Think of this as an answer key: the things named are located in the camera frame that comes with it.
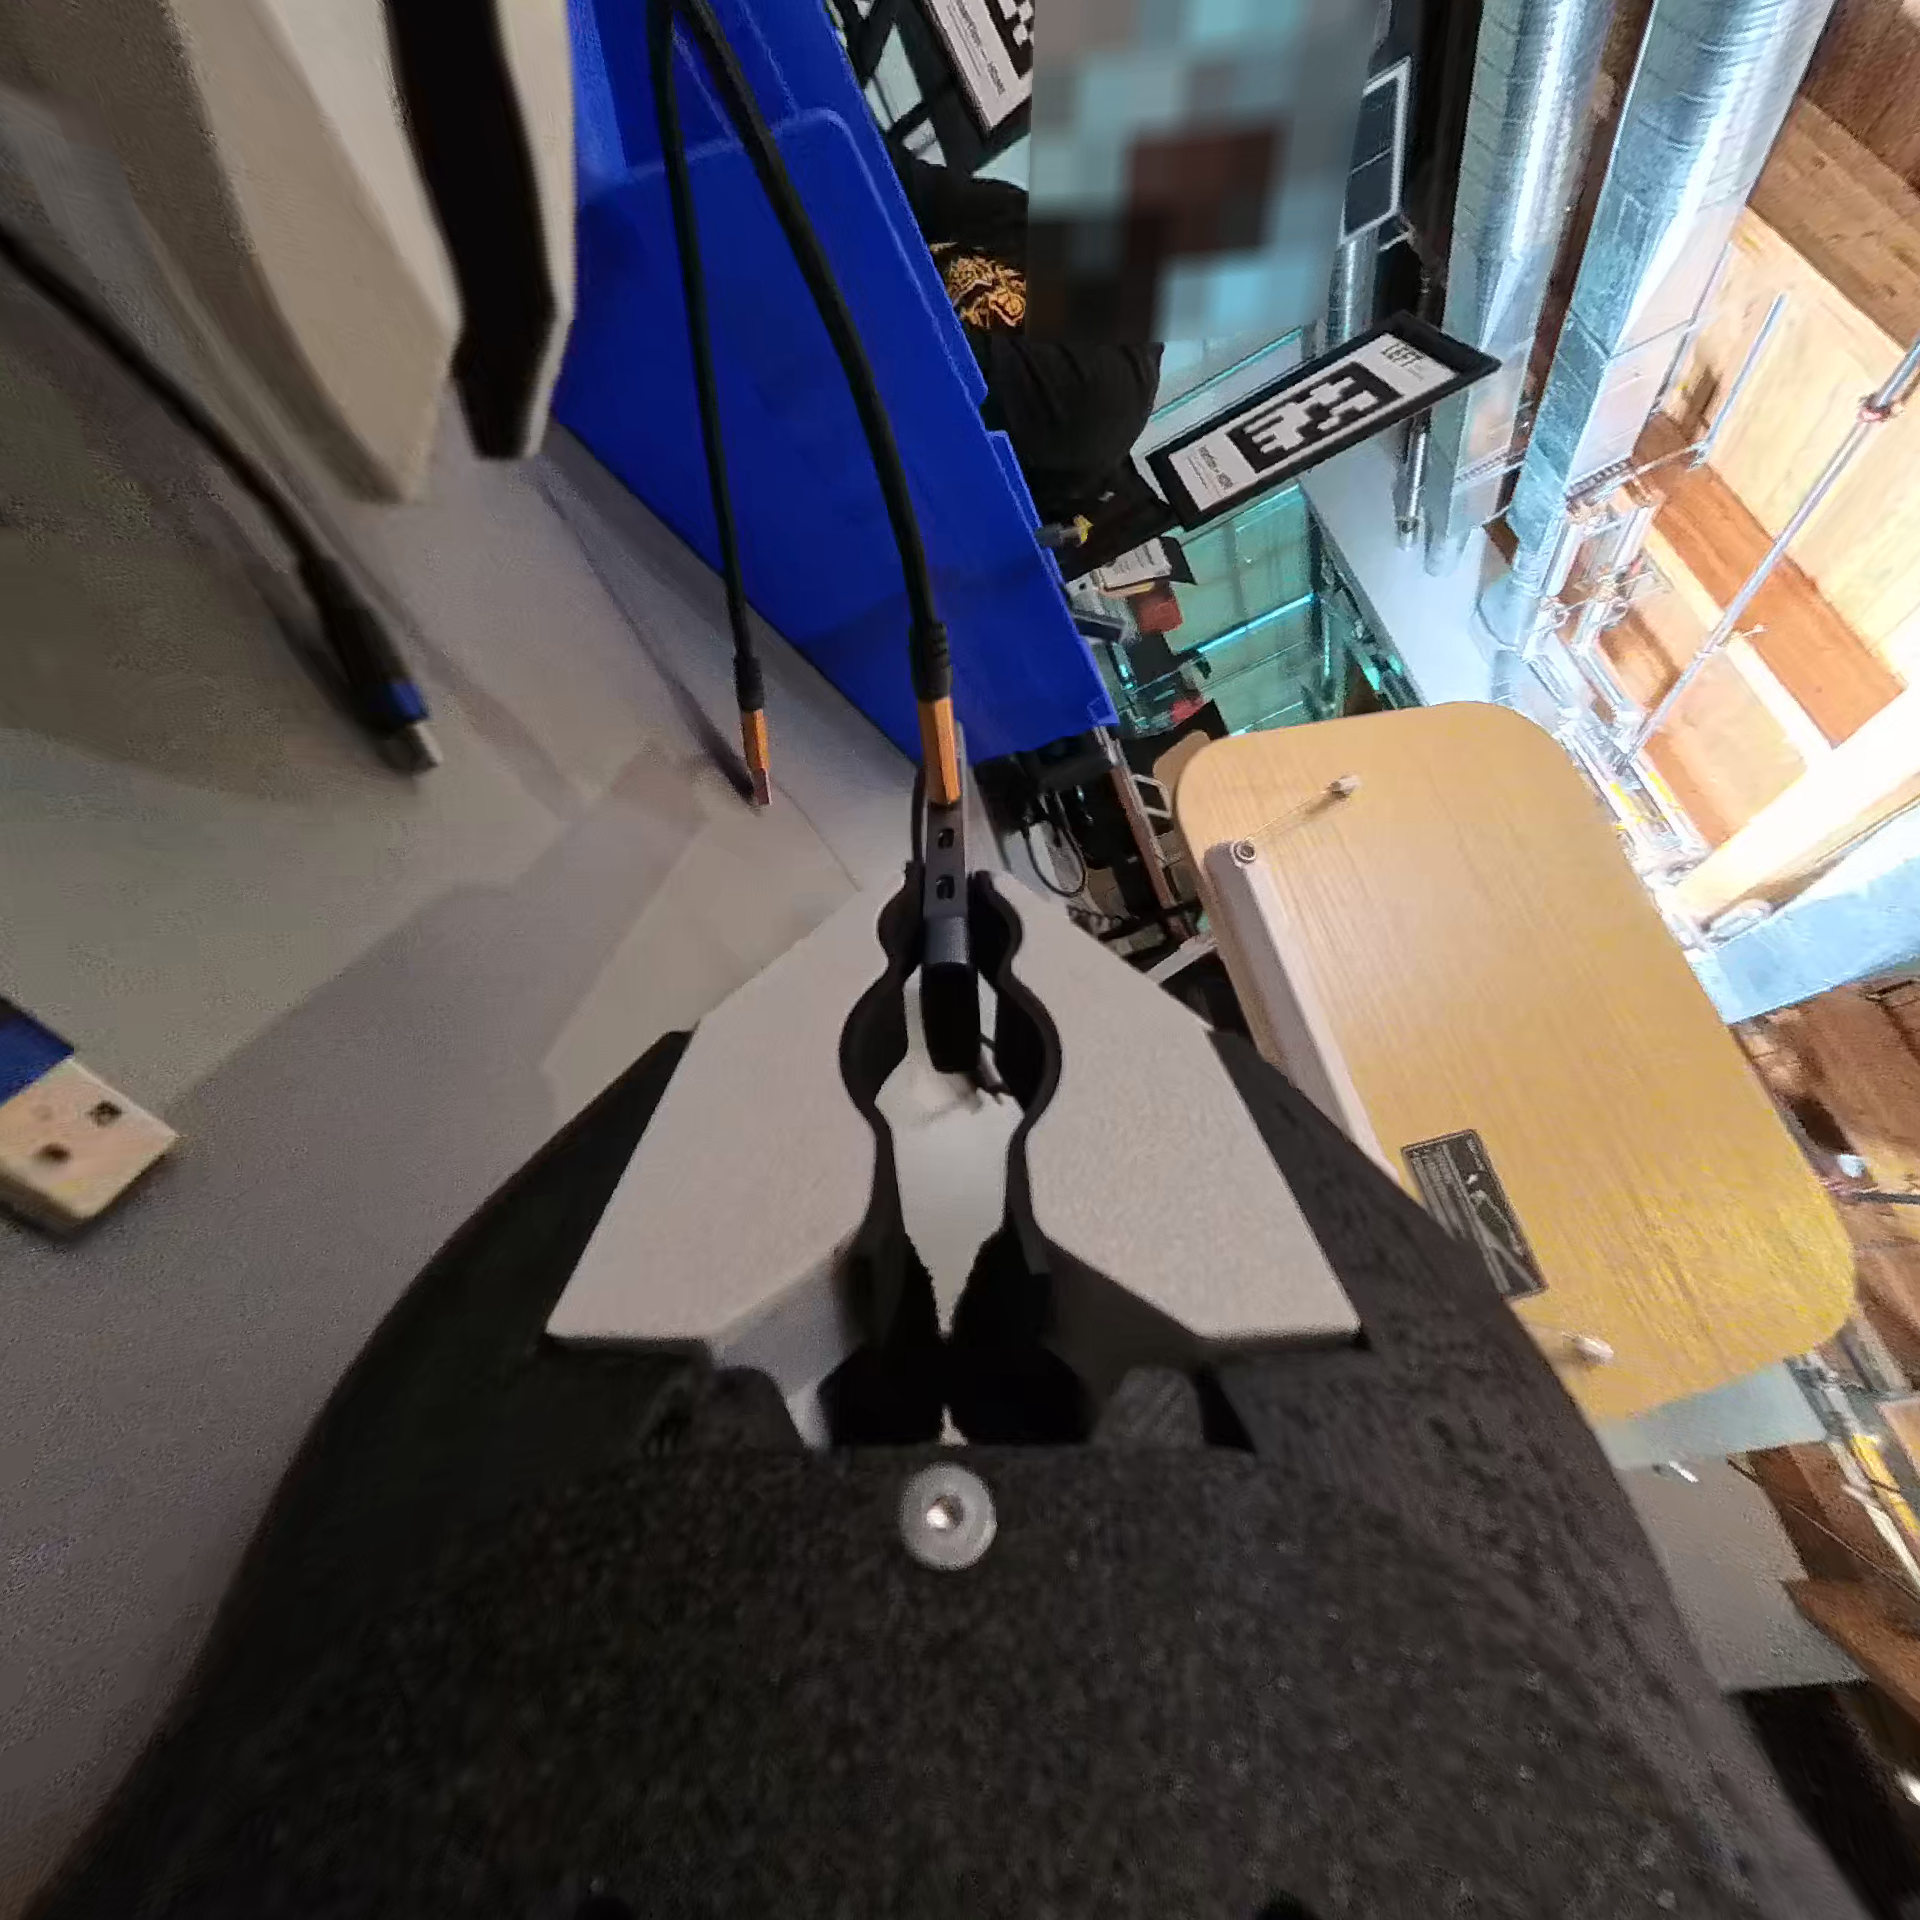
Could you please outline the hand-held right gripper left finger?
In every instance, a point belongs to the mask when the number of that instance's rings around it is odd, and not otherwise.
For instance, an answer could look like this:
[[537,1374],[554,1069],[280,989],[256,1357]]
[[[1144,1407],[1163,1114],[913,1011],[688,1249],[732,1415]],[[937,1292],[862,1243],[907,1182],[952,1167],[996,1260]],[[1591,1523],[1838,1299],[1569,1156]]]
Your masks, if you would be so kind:
[[758,1374],[818,1444],[943,1429],[943,1332],[878,1093],[907,1061],[918,877],[847,900],[695,1022],[543,1338]]

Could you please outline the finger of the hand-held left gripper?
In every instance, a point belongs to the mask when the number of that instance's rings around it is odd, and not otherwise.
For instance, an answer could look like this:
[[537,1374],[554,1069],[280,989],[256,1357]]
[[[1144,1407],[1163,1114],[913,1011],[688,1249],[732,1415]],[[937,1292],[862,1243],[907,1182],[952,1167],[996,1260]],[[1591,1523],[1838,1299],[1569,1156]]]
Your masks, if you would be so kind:
[[484,459],[540,449],[577,292],[565,2],[388,2],[398,106],[455,292],[450,384]]
[[417,497],[458,295],[396,102],[384,2],[161,2],[212,236],[200,300],[341,488]]

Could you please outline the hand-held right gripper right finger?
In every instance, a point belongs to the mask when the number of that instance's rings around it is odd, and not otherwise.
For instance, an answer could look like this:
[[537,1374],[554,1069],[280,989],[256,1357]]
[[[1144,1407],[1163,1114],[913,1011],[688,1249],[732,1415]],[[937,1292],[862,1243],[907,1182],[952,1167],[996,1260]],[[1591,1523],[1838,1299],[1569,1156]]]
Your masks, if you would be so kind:
[[984,1059],[1014,1101],[1003,1202],[948,1329],[973,1444],[1074,1444],[1127,1380],[1361,1342],[1248,1093],[1286,1084],[1061,908],[973,877]]

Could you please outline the blue plastic bin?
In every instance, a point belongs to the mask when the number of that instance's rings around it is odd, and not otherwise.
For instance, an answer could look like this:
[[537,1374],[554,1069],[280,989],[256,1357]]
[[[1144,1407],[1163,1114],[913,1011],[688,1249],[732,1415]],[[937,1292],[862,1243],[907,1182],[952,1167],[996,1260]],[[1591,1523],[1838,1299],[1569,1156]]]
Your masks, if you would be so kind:
[[[973,759],[1115,726],[1014,446],[893,179],[825,2],[713,2],[860,328],[925,533]],[[648,7],[570,2],[579,289],[554,420],[716,565]],[[700,54],[675,102],[708,288],[744,591],[899,752],[918,749],[907,591],[828,331]]]

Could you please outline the black cable orange plugs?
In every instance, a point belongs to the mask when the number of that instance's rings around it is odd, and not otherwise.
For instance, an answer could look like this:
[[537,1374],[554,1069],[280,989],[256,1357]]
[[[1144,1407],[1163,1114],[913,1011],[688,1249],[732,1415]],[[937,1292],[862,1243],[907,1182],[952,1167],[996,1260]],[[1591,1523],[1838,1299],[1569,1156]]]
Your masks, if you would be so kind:
[[724,119],[732,126],[739,149],[752,163],[758,191],[782,233],[786,252],[796,262],[814,319],[822,320],[828,347],[833,349],[833,358],[843,372],[843,384],[854,401],[862,445],[869,446],[883,517],[902,570],[907,668],[918,711],[918,776],[925,803],[952,806],[964,799],[964,744],[951,701],[948,628],[937,615],[937,602],[930,591],[925,533],[907,484],[907,465],[899,459],[893,423],[886,420],[876,370],[855,331],[850,304],[828,262],[828,250],[812,228],[801,196],[786,173],[778,140],[756,103],[745,72],[739,69],[719,32],[716,14],[708,2],[648,2],[645,21],[651,106],[659,119],[671,230],[675,243],[675,271],[682,288],[682,320],[691,361],[703,459],[708,471],[713,551],[719,560],[719,585],[732,635],[732,694],[745,793],[758,808],[771,803],[771,732],[764,720],[764,673],[750,628],[745,574],[739,565],[732,488],[726,475],[726,435],[710,357],[708,276],[675,93],[675,44],[682,38],[695,48],[700,59],[708,69]]

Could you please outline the black cable blue plugs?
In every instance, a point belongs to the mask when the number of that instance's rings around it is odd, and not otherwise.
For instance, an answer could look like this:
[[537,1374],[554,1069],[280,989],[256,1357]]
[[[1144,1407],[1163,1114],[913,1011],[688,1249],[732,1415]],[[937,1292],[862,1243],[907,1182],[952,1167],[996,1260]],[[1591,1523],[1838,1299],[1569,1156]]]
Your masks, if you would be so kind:
[[[410,776],[431,773],[440,755],[416,670],[393,628],[313,533],[295,495],[162,372],[109,310],[9,228],[2,265],[138,384],[252,501],[291,560],[323,668],[351,725],[390,765]],[[101,1079],[56,1031],[2,997],[2,1213],[41,1235],[83,1235],[149,1182],[176,1140],[173,1127]]]

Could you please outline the grey desk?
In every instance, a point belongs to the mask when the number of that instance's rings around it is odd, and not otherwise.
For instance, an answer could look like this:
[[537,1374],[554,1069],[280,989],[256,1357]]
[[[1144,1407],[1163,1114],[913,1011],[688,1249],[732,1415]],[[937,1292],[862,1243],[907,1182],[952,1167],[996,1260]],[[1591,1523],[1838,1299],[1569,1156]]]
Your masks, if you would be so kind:
[[584,445],[327,501],[440,765],[323,689],[242,501],[2,281],[2,991],[176,1127],[96,1229],[2,1217],[2,1917],[96,1818],[331,1389],[663,1031],[899,873],[907,759]]

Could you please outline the wooden side table top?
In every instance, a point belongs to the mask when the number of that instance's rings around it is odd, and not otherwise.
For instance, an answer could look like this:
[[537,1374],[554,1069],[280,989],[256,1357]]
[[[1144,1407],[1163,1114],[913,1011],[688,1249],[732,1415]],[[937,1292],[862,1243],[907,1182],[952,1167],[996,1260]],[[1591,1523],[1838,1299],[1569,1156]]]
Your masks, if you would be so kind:
[[1591,1420],[1854,1317],[1836,1202],[1543,726],[1227,738],[1174,808],[1263,1051],[1494,1268]]

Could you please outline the black white printed tag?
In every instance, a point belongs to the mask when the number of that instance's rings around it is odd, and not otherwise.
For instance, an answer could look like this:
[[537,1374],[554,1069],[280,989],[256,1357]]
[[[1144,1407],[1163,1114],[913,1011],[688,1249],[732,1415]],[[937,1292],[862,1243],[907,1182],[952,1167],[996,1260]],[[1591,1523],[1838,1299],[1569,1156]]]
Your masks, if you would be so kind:
[[983,134],[1031,102],[1036,2],[918,2]]
[[1148,482],[1174,528],[1196,533],[1499,372],[1499,357],[1398,313],[1155,446]]

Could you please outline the large silver ventilation duct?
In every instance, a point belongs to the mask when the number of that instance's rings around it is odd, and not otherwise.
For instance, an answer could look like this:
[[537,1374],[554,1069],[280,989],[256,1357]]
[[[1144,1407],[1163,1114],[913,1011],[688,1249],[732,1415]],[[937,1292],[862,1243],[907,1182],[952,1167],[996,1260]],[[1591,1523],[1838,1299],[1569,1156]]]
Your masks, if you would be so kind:
[[1545,393],[1486,591],[1494,701],[1554,726],[1586,706],[1550,635],[1569,503],[1622,465],[1682,361],[1831,2],[1652,2]]

